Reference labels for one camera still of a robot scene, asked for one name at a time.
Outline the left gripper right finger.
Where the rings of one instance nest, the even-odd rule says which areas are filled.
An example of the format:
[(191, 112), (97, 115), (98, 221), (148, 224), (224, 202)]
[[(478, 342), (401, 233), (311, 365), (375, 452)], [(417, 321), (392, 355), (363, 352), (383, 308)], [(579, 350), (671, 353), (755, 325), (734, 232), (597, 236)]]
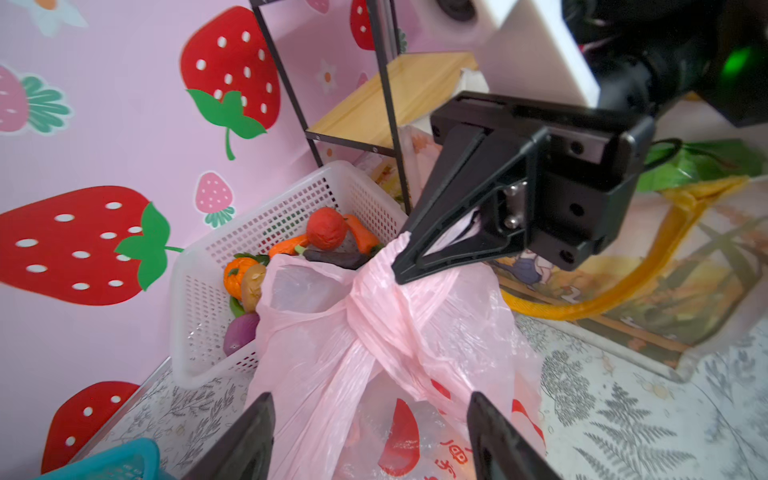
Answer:
[(481, 392), (474, 391), (467, 426), (478, 480), (560, 480), (545, 458)]

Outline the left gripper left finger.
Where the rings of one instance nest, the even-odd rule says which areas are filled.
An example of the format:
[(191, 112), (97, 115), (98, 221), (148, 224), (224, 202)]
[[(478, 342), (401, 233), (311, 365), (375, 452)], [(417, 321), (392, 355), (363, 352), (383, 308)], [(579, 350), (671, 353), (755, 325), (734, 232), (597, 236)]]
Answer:
[(264, 392), (183, 479), (267, 480), (275, 425), (273, 397)]

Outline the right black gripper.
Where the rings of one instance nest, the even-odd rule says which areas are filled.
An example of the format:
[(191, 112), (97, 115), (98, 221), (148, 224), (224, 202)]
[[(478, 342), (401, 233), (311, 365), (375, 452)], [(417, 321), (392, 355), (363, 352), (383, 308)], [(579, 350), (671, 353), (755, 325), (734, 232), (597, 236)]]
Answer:
[(618, 236), (653, 119), (463, 92), (430, 119), (442, 151), (392, 264), (405, 285), (532, 251), (572, 270)]

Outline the pink plastic grocery bag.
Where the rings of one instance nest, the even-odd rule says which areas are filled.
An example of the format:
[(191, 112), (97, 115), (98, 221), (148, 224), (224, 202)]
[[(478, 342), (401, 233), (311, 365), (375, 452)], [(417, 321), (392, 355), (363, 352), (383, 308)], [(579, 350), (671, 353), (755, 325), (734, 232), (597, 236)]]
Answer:
[(248, 400), (276, 412), (269, 475), (328, 479), (369, 381), (385, 372), (417, 401), (466, 425), (484, 394), (537, 453), (543, 362), (518, 329), (492, 269), (475, 263), (405, 285), (392, 269), (401, 235), (358, 270), (280, 254), (257, 306)]

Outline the green chips bag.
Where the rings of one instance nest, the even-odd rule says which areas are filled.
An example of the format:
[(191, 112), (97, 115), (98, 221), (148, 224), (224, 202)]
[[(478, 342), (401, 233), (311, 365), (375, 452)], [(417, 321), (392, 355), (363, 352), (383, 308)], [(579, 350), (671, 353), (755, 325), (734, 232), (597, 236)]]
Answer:
[(740, 139), (683, 142), (655, 141), (645, 164), (653, 166), (638, 180), (636, 192), (657, 192), (731, 176), (758, 177), (767, 169), (767, 155)]

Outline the white paper grocery bag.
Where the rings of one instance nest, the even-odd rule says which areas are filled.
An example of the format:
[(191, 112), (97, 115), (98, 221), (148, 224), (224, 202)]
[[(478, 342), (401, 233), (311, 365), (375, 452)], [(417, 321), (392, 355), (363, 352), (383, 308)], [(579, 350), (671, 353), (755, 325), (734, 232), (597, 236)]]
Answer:
[(511, 309), (671, 380), (767, 314), (767, 169), (636, 193), (618, 239), (572, 271), (492, 260)]

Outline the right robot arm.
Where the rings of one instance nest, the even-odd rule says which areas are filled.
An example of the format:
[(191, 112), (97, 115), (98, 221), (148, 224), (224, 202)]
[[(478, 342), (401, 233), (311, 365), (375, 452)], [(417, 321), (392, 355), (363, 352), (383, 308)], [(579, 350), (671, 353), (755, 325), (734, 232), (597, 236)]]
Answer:
[(441, 153), (393, 263), (401, 284), (532, 251), (571, 271), (619, 235), (657, 118), (695, 93), (767, 119), (763, 1), (419, 1), (487, 84), (431, 116)]

